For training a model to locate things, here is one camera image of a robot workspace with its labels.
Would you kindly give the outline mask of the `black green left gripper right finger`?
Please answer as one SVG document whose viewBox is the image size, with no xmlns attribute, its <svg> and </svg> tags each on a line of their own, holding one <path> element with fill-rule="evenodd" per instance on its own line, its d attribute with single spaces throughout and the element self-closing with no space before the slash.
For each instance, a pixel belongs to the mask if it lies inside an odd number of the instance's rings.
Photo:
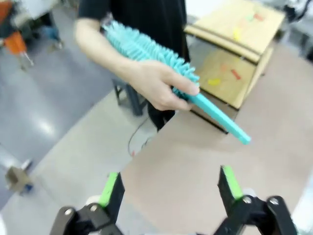
<svg viewBox="0 0 313 235">
<path fill-rule="evenodd" d="M 281 196 L 265 201 L 243 194 L 230 166 L 220 167 L 218 188 L 227 217 L 216 235 L 240 235 L 245 226 L 255 226 L 262 235 L 296 235 L 297 229 Z"/>
</svg>

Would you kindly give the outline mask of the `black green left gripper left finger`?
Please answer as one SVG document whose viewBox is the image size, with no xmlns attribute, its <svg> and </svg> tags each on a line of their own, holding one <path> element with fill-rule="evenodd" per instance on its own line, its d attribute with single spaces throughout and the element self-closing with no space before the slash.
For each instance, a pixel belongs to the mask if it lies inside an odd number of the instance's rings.
<svg viewBox="0 0 313 235">
<path fill-rule="evenodd" d="M 60 208 L 52 225 L 51 235 L 121 235 L 116 225 L 125 188 L 121 174 L 109 174 L 100 199 L 80 210 L 66 206 Z"/>
</svg>

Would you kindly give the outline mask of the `person's right hand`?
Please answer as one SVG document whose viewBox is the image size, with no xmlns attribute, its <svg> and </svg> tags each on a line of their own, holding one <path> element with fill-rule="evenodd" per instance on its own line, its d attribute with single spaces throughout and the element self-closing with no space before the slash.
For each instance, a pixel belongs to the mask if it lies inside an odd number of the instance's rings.
<svg viewBox="0 0 313 235">
<path fill-rule="evenodd" d="M 172 86 L 190 95 L 200 92 L 198 85 L 158 61 L 131 61 L 127 70 L 127 82 L 161 111 L 191 109 L 187 101 L 173 93 Z"/>
</svg>

